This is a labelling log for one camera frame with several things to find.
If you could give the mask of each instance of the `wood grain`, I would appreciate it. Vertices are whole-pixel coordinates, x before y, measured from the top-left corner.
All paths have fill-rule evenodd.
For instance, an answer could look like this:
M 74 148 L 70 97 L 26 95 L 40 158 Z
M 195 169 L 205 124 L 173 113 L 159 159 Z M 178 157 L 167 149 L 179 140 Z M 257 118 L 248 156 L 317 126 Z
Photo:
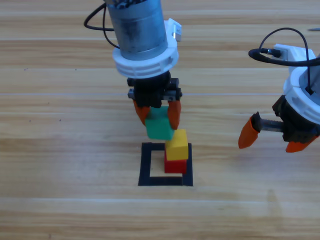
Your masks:
M 318 240 L 319 143 L 288 154 L 281 134 L 263 132 L 243 150 L 238 137 L 256 111 L 276 119 L 289 74 L 248 51 L 294 27 L 318 54 L 319 33 L 307 29 L 319 27 L 320 2 L 162 1 L 183 24 L 172 75 L 194 187 L 137 186 L 150 140 L 112 48 L 83 27 L 99 4 L 0 0 L 0 239 Z M 266 46 L 275 43 L 303 46 L 289 31 Z

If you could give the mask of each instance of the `orange gripper tip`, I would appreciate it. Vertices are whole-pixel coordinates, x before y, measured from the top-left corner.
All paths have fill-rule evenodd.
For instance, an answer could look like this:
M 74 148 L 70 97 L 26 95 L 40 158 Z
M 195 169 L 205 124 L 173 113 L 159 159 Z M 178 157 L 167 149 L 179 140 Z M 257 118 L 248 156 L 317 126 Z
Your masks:
M 138 104 L 135 100 L 133 100 L 135 112 L 140 118 L 143 125 L 146 125 L 146 118 L 150 112 L 150 107 L 144 106 L 144 107 L 138 107 Z
M 180 123 L 181 102 L 169 101 L 168 118 L 173 130 L 177 130 Z
M 316 140 L 318 137 L 314 136 L 309 142 L 307 143 L 300 143 L 300 142 L 294 142 L 291 141 L 289 142 L 288 146 L 286 147 L 286 152 L 287 153 L 296 153 L 296 152 L 301 152 L 306 149 L 314 140 Z
M 238 146 L 240 149 L 245 149 L 250 147 L 258 138 L 259 132 L 256 131 L 251 123 L 251 118 L 249 121 L 244 125 L 239 140 Z

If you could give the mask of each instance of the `black square outline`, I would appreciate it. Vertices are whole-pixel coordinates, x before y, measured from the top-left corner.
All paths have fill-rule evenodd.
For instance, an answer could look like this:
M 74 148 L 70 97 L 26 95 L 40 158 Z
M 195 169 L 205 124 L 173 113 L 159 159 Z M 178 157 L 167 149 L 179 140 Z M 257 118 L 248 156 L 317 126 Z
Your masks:
M 141 147 L 141 164 L 138 186 L 187 186 L 193 187 L 192 144 L 188 144 L 189 159 L 186 174 L 182 176 L 150 176 L 152 151 L 165 151 L 164 143 L 144 142 Z

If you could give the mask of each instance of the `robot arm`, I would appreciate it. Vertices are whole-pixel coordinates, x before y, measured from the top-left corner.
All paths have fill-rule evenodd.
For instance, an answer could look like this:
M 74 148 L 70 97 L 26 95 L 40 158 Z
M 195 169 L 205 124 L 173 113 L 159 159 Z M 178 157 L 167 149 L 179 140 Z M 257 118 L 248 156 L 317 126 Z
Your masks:
M 133 87 L 128 97 L 133 100 L 138 117 L 145 125 L 151 108 L 159 109 L 162 102 L 167 101 L 167 117 L 176 130 L 183 94 L 179 79 L 172 78 L 170 70 L 179 60 L 181 24 L 171 18 L 164 20 L 161 0 L 104 1 L 96 11 L 104 8 L 105 14 L 108 9 L 113 29 L 103 27 L 102 30 L 115 32 L 119 46 L 113 50 L 112 57 L 118 72 L 127 77 L 128 86 Z
M 280 56 L 273 59 L 286 62 L 306 61 L 306 49 L 296 46 L 276 44 L 274 50 Z M 308 50 L 309 59 L 316 56 Z M 310 67 L 310 87 L 308 92 L 308 67 L 289 66 L 289 77 L 283 86 L 283 95 L 272 109 L 282 121 L 261 119 L 259 112 L 252 115 L 243 127 L 238 146 L 250 147 L 261 131 L 283 133 L 283 140 L 288 142 L 286 151 L 295 153 L 304 150 L 320 136 L 320 66 Z

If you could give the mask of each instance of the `cube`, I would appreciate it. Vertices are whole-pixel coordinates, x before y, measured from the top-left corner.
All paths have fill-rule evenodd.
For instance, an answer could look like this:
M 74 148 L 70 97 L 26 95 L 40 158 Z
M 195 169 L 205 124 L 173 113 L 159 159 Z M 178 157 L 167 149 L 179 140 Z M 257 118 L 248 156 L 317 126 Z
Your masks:
M 165 151 L 168 161 L 186 160 L 189 158 L 187 131 L 177 129 L 171 140 L 165 142 Z
M 175 130 L 170 125 L 168 106 L 152 107 L 144 122 L 150 139 L 169 141 L 173 138 Z
M 168 161 L 167 153 L 164 151 L 164 172 L 166 174 L 186 174 L 187 160 Z

